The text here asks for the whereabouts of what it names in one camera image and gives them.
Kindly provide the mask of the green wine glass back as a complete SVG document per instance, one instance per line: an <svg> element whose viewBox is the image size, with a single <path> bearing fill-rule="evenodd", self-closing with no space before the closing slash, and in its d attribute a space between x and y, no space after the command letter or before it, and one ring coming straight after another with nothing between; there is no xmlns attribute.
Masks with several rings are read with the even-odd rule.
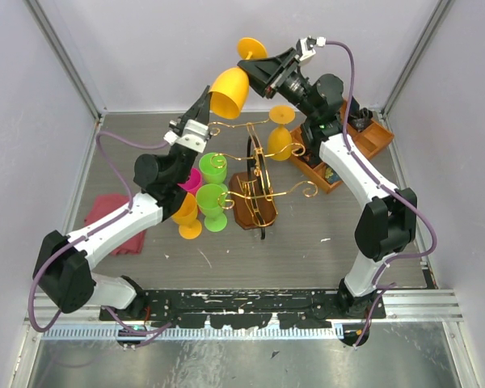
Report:
<svg viewBox="0 0 485 388"><path fill-rule="evenodd" d="M206 183L224 183L227 176L227 161L223 154L207 153L199 161L199 169Z"/></svg>

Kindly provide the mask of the gold wire glass rack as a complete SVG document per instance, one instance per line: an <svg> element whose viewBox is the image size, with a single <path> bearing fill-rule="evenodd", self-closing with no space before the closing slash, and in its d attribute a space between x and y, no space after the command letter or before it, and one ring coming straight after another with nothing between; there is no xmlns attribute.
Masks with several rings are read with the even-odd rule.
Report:
<svg viewBox="0 0 485 388"><path fill-rule="evenodd" d="M237 157L218 152L225 156L227 164L230 159L246 163L246 170L234 174L229 185L223 188L224 192L221 195L224 199L219 198L218 203L223 209L234 211L234 219L242 229L258 229L262 240L266 238L266 229L274 224L278 216L275 199L293 191L289 189L285 192L277 192L272 186L268 160L273 159L267 155L267 148L263 146L256 131L258 125L267 124L269 121L266 119L245 124L227 124L217 121L213 124L216 134L219 134L223 128L244 128L247 131L244 156ZM302 156L306 148L293 140L291 151L291 155Z"/></svg>

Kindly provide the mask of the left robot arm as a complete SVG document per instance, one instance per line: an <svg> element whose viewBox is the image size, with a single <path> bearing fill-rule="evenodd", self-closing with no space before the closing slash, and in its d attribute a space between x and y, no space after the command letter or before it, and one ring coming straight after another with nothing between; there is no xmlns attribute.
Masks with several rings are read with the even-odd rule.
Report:
<svg viewBox="0 0 485 388"><path fill-rule="evenodd" d="M125 205L80 230L69 234L54 230L44 237L33 286L41 288L60 312L70 314L92 304L108 306L128 320L145 313L146 294L132 279L92 271L114 249L179 210L187 195L182 186L211 137L210 100L205 89L177 121L170 123L164 137L170 145L167 154L151 154L150 148L145 148L134 164L133 181L141 190Z"/></svg>

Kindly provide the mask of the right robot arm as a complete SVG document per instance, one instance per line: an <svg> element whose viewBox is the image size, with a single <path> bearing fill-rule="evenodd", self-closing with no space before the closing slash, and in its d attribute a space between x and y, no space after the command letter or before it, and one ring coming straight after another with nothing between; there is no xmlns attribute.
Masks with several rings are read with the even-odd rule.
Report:
<svg viewBox="0 0 485 388"><path fill-rule="evenodd" d="M336 294L341 314L357 318L375 293L379 272L415 237L417 196L385 179L355 146L340 115L351 103L343 97L342 80L324 74L310 82L300 64L299 53L291 48L275 57L242 59L238 67L258 95L270 99L280 94L305 115L304 145L335 170L361 207L354 232L358 254Z"/></svg>

